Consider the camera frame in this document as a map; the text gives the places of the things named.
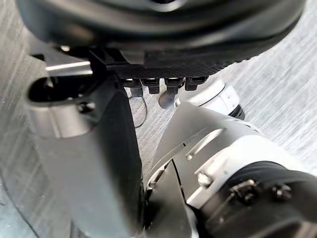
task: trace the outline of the hex bolt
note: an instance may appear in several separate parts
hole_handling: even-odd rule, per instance
[[[94,110],[96,108],[96,105],[94,102],[81,102],[78,105],[78,111],[80,113],[89,113],[92,110]]]
[[[204,187],[204,188],[209,188],[209,186],[212,184],[213,180],[209,175],[206,175],[203,172],[200,172],[198,174],[198,183],[200,184],[200,186]]]

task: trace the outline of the wire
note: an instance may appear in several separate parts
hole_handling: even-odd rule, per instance
[[[143,122],[140,124],[140,125],[138,125],[138,126],[136,126],[136,127],[134,127],[134,129],[138,129],[138,128],[140,128],[141,126],[143,126],[144,125],[144,123],[145,123],[145,121],[147,120],[147,118],[148,118],[148,113],[149,113],[149,110],[148,110],[148,105],[147,105],[147,103],[146,103],[146,101],[145,101],[145,99],[144,99],[144,97],[142,97],[142,101],[143,101],[143,104],[144,104],[144,107],[145,107],[145,117],[144,117],[144,120],[143,120]]]
[[[104,65],[107,66],[107,64],[106,64],[98,55],[96,55],[92,50],[89,50],[89,52],[90,52],[97,60],[99,60],[101,63],[103,63]],[[145,121],[146,121],[147,118],[148,118],[148,105],[147,105],[147,103],[146,103],[144,97],[142,97],[142,101],[143,101],[144,107],[145,107],[145,117],[144,117],[143,122],[142,122],[140,125],[134,127],[134,129],[138,129],[138,128],[140,128],[141,126],[143,126],[143,124],[145,123]]]
[[[6,185],[5,179],[4,179],[4,175],[2,173],[2,169],[0,168],[0,179],[2,182],[2,187],[3,190],[5,191],[8,199],[10,200],[10,202],[12,203],[14,209],[16,210],[16,212],[20,215],[21,219],[23,220],[23,222],[29,227],[29,229],[31,230],[31,232],[34,234],[34,236],[36,238],[40,238],[39,234],[36,232],[36,230],[33,228],[33,226],[29,223],[29,221],[26,219],[26,217],[24,216],[24,214],[21,212],[21,210],[17,207],[17,205],[15,204],[15,202],[13,201],[12,196],[9,193],[9,189]]]

